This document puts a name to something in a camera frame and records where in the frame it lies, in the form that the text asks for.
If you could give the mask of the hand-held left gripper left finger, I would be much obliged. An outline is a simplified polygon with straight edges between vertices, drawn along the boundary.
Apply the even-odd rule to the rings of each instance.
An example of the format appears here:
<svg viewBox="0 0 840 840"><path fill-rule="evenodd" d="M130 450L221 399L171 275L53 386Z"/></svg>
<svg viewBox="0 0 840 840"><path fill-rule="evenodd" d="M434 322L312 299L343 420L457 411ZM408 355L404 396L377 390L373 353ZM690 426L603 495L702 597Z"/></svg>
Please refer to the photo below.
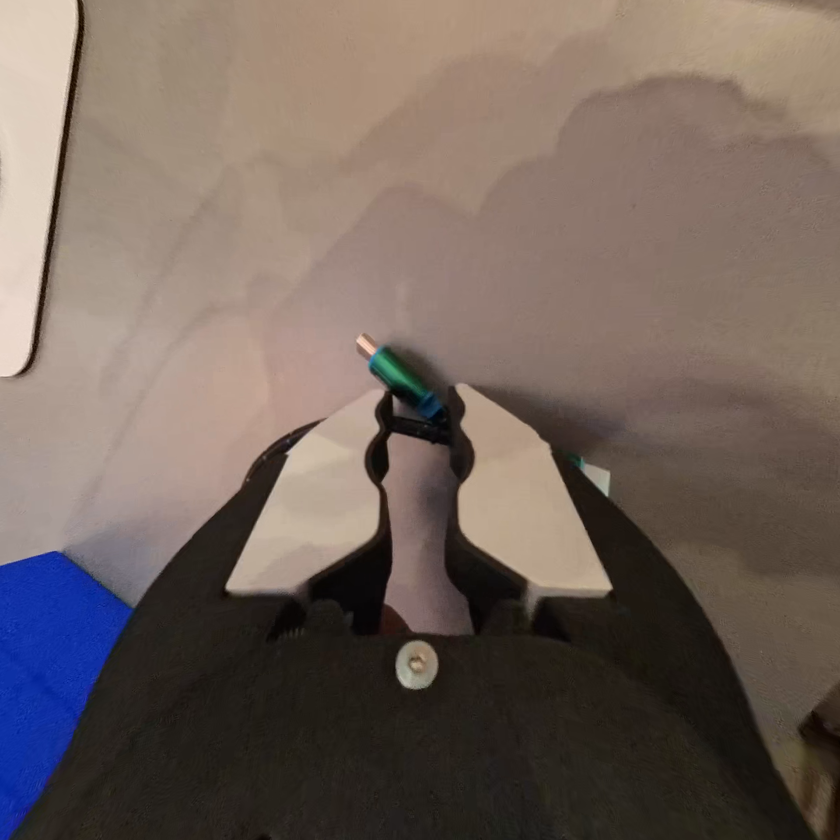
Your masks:
<svg viewBox="0 0 840 840"><path fill-rule="evenodd" d="M374 388L290 448L226 593L334 601L357 634L379 631L393 565L383 487L392 418L392 396Z"/></svg>

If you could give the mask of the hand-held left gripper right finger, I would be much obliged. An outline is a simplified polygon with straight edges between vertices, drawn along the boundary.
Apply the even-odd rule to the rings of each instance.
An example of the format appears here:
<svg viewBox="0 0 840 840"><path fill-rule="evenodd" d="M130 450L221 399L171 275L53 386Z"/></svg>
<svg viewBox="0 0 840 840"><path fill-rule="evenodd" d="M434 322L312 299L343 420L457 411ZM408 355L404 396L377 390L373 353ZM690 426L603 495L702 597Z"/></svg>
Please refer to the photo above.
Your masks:
<svg viewBox="0 0 840 840"><path fill-rule="evenodd" d="M450 389L448 578L475 634L512 602L532 621L552 599L603 599L613 583L552 447L468 384Z"/></svg>

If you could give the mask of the blue plastic bin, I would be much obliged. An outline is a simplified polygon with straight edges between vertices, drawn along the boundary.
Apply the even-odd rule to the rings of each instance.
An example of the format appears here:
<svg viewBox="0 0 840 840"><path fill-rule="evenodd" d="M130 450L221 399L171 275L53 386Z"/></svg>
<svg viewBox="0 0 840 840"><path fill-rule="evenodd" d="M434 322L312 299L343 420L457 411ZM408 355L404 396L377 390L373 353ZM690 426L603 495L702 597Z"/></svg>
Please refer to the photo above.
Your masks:
<svg viewBox="0 0 840 840"><path fill-rule="evenodd" d="M1 567L1 838L44 790L132 608L61 552Z"/></svg>

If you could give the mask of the white teal paper tag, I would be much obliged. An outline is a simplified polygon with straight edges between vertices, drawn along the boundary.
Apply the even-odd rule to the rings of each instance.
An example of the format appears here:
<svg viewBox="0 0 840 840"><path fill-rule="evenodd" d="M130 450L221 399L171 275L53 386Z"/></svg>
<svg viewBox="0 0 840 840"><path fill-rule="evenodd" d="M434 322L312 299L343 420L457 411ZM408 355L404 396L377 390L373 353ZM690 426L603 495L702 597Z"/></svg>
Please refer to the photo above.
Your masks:
<svg viewBox="0 0 840 840"><path fill-rule="evenodd" d="M567 454L566 459L572 463L588 480L605 496L610 496L612 474L608 469L598 467L579 455Z"/></svg>

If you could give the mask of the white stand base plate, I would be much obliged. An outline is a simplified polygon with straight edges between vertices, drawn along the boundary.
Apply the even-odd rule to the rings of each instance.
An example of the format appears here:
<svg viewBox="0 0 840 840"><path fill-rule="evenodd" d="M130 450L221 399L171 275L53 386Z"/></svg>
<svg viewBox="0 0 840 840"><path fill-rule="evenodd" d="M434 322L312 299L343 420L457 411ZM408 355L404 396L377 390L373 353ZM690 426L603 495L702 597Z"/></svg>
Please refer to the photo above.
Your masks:
<svg viewBox="0 0 840 840"><path fill-rule="evenodd" d="M30 365L49 272L81 2L1 2L1 376Z"/></svg>

